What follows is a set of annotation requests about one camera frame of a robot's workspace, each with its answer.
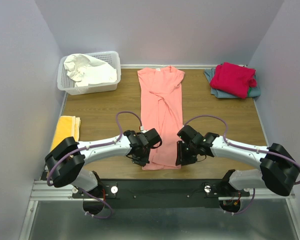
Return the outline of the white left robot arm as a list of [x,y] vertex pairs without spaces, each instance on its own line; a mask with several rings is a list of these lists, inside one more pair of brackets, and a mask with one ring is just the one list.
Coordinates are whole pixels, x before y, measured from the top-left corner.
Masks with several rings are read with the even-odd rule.
[[47,185],[55,188],[72,185],[91,198],[99,197],[105,185],[96,172],[84,169],[85,165],[124,156],[143,167],[149,163],[150,151],[161,145],[162,139],[154,128],[141,132],[127,130],[96,141],[75,141],[73,136],[66,137],[44,159],[49,171]]

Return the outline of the pink t shirt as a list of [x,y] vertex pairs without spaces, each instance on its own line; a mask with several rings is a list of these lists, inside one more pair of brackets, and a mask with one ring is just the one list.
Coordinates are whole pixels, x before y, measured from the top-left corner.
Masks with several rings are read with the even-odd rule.
[[137,71],[141,95],[140,117],[146,130],[155,129],[162,145],[152,149],[143,170],[180,169],[177,161],[177,133],[183,127],[182,81],[185,72],[167,66]]

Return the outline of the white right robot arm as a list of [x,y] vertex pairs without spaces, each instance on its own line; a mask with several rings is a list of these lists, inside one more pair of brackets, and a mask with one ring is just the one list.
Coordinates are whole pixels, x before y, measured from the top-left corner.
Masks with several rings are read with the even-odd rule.
[[230,170],[220,183],[220,191],[231,196],[237,190],[268,188],[273,193],[287,197],[300,174],[300,167],[280,144],[271,146],[249,145],[231,141],[219,134],[202,135],[189,125],[178,133],[176,164],[189,165],[197,156],[219,157],[252,166],[253,170]]

